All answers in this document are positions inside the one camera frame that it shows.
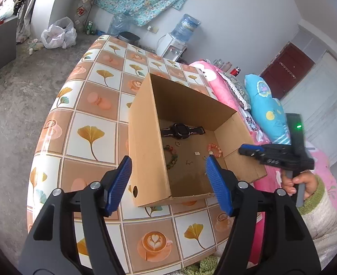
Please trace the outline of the right hand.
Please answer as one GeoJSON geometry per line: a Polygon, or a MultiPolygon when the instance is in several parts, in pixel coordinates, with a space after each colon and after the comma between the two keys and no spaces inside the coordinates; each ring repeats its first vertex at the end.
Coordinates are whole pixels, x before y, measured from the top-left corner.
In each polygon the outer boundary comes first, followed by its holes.
{"type": "Polygon", "coordinates": [[[300,186],[301,184],[304,184],[305,191],[303,200],[306,200],[307,198],[312,196],[318,188],[318,180],[316,176],[309,170],[303,171],[298,176],[292,179],[287,177],[287,171],[282,170],[281,179],[282,179],[281,187],[289,195],[294,195],[297,193],[298,189],[296,188],[296,185],[300,186]]]}

